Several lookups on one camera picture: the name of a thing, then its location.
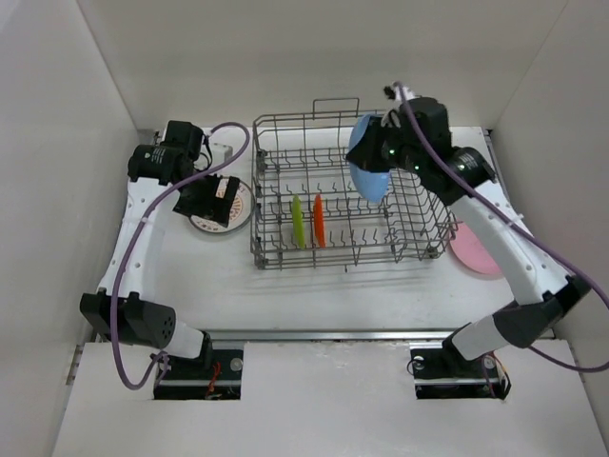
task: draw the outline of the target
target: rack handle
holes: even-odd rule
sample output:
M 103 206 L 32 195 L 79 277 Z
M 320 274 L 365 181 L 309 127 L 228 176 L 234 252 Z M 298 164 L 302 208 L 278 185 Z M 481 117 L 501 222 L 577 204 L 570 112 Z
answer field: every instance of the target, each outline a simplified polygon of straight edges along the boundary
M 331 98 L 316 98 L 313 100 L 313 119 L 317 113 L 328 112 L 319 111 L 318 106 L 321 103 L 331 104 L 337 102 L 353 102 L 355 103 L 355 115 L 360 115 L 360 97 L 331 97 Z

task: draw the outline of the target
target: wire dish rack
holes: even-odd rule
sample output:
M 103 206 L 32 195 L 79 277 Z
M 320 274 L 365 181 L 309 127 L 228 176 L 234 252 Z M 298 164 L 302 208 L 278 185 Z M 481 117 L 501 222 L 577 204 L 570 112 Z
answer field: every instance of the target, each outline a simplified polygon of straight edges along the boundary
M 342 106 L 342 109 L 329 110 Z M 355 190 L 344 159 L 362 113 L 358 98 L 319 99 L 311 112 L 254 121 L 251 252 L 260 269 L 348 266 L 436 259 L 457 229 L 452 213 L 407 171 L 393 170 L 389 191 L 371 204 Z M 313 203 L 321 194 L 326 247 L 314 235 Z M 306 244 L 299 248 L 292 199 L 301 200 Z

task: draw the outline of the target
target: green plate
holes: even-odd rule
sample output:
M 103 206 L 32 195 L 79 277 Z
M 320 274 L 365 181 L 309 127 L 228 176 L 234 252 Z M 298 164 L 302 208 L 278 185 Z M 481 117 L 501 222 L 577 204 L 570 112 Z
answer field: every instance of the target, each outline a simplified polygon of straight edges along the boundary
M 294 195 L 292 199 L 292 225 L 294 226 L 294 238 L 300 249 L 306 248 L 305 243 L 305 224 L 303 224 L 303 210 L 301 209 L 301 199 Z

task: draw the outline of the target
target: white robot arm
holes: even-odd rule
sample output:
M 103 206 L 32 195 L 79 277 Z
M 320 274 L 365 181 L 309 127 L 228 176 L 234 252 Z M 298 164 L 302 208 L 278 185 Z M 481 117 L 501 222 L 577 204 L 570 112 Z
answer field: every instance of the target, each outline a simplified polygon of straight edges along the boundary
M 192 176 L 202 144 L 203 131 L 190 123 L 170 121 L 160 145 L 141 145 L 128 164 L 128 198 L 116 247 L 108 270 L 95 294 L 85 293 L 80 309 L 97 333 L 110 339 L 110 293 L 121 260 L 143 220 L 150 203 L 175 183 Z M 208 365 L 211 341 L 208 335 L 180 321 L 171 307 L 159 305 L 155 295 L 156 266 L 159 260 L 169 215 L 175 211 L 228 223 L 239 179 L 230 177 L 223 197 L 216 191 L 221 177 L 209 175 L 169 193 L 145 220 L 118 291 L 118 335 L 122 343 L 162 349 L 167 355 L 199 359 Z
M 529 230 L 480 153 L 453 146 L 444 105 L 417 98 L 399 84 L 385 88 L 385 94 L 399 108 L 383 116 L 364 116 L 351 134 L 346 158 L 358 192 L 378 199 L 391 169 L 417 174 L 421 185 L 478 236 L 514 293 L 511 304 L 459 328 L 443 341 L 441 351 L 431 353 L 437 363 L 430 376 L 468 377 L 471 361 L 477 362 L 474 371 L 480 371 L 481 358 L 494 350 L 508 345 L 529 348 L 590 286 L 531 242 Z

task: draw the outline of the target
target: orange plate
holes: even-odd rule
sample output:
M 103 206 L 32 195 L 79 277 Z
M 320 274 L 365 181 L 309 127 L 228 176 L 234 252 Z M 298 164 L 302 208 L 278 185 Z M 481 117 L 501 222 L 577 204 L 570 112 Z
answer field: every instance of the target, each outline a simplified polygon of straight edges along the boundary
M 322 203 L 322 195 L 319 193 L 315 197 L 313 204 L 313 224 L 315 226 L 315 238 L 322 248 L 325 248 L 325 233 L 324 233 L 324 204 Z

